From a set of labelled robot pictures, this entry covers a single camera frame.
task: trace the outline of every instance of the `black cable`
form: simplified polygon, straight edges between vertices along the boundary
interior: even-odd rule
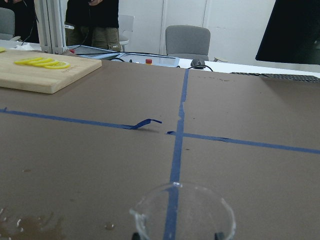
[[[75,53],[75,55],[101,55],[101,54],[115,54],[115,53],[119,53],[119,54],[121,54],[120,52],[114,52],[114,51],[110,51],[110,52],[96,52],[96,53]]]
[[[25,7],[28,8],[28,5],[26,4],[25,0],[23,0],[23,3],[24,3],[24,5],[25,5]],[[35,27],[36,20],[38,21],[38,17],[37,17],[37,14],[36,14],[36,8],[35,8],[34,5],[33,5],[33,12],[34,12],[34,19],[33,19],[33,22],[32,22],[32,27],[31,27],[29,36],[27,36],[27,37],[23,40],[23,42],[21,43],[21,46],[31,37],[32,31],[34,30],[34,27]]]
[[[212,68],[209,67],[208,65],[202,65],[202,64],[199,64],[199,65],[194,65],[194,66],[191,66],[191,67],[188,67],[187,69],[194,69],[196,67],[207,67],[208,69],[211,70],[211,72],[213,72]]]
[[[120,61],[122,61],[122,62],[125,62],[125,60],[123,60],[123,59],[121,59],[121,58],[118,58],[118,57],[115,57],[115,58],[110,59],[110,61],[112,61],[112,60],[120,60]]]
[[[169,57],[169,58],[175,58],[174,56],[167,56],[167,55],[161,55],[161,54],[155,54],[155,53],[147,53],[147,52],[138,52],[138,51],[112,51],[112,50],[108,50],[106,49],[107,51],[110,51],[109,53],[110,54],[114,54],[114,53],[119,53],[119,54],[141,54],[141,55],[148,55],[148,56],[160,56],[160,57]],[[99,53],[78,53],[79,55],[96,55],[96,54],[103,54],[103,52],[99,52]]]
[[[91,22],[91,10],[90,10],[90,6],[89,6],[88,14],[89,14],[89,23],[90,23],[90,22]],[[92,27],[91,27],[90,25],[91,25],[91,24],[89,24],[88,32],[86,33],[85,38],[84,38],[84,40],[82,41],[82,43],[81,43],[79,46],[76,46],[75,48],[72,48],[72,50],[81,47],[81,46],[87,41],[88,36],[89,36],[89,33],[92,31]]]

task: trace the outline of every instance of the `brown table surface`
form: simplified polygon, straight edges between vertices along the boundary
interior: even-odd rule
[[[235,240],[318,239],[319,102],[319,83],[112,61],[54,94],[0,88],[0,239],[28,239],[22,220],[34,239],[129,240],[129,209],[173,178],[219,192]],[[162,124],[122,128],[145,119]]]

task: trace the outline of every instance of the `black monitor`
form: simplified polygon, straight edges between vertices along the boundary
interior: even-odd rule
[[[276,0],[259,61],[320,64],[320,0]]]

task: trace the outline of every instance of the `white table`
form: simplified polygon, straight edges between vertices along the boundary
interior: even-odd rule
[[[181,68],[187,69],[190,68],[191,59],[180,58],[179,66]],[[264,67],[264,66],[251,66],[251,65],[242,65],[234,64],[228,62],[214,62],[214,61],[205,61],[205,64],[212,68],[214,72],[218,73],[260,73],[260,74],[293,74],[293,75],[312,75],[320,78],[319,72],[308,72],[308,71],[298,71],[290,69],[281,69],[273,67]],[[202,71],[210,71],[209,68],[204,68]]]
[[[21,46],[23,42],[22,41],[10,41],[10,40],[1,40],[0,39],[0,47],[6,48],[6,49],[15,49],[17,48],[17,45]],[[25,42],[23,46],[30,44],[30,47],[32,47],[34,50],[40,50],[41,47],[39,43],[29,43]]]

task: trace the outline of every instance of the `chair backrest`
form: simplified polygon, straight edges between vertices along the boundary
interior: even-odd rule
[[[15,35],[14,11],[0,7],[0,39],[10,40]]]
[[[124,31],[134,31],[135,16],[119,14],[119,34],[123,34]]]
[[[172,25],[165,30],[166,54],[185,59],[209,60],[210,31],[191,25]]]

